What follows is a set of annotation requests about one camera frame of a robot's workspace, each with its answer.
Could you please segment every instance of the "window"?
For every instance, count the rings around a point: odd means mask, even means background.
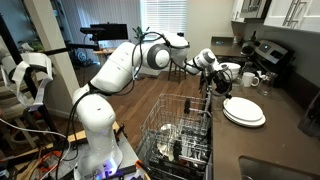
[[[186,31],[188,0],[140,0],[141,28],[145,31]]]

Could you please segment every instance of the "stack of plates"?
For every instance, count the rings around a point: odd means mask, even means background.
[[[266,122],[261,108],[254,102],[232,97],[223,102],[223,113],[232,122],[246,127],[258,127]]]

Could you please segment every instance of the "white mug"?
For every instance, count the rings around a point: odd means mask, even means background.
[[[245,72],[242,75],[241,82],[244,87],[257,86],[259,84],[259,78],[255,77],[253,73]]]

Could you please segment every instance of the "dishwasher rack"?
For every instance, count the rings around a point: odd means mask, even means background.
[[[210,154],[206,99],[162,94],[141,127],[142,161],[152,179],[202,179]]]

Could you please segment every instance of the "kitchen counter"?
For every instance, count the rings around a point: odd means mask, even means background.
[[[242,56],[241,45],[233,43],[230,37],[212,37],[211,50],[216,56]]]
[[[320,174],[320,141],[297,128],[304,112],[282,89],[274,89],[271,97],[258,94],[255,87],[232,95],[258,104],[266,123],[255,129],[234,124],[223,115],[223,99],[213,99],[215,180],[240,180],[241,155]]]

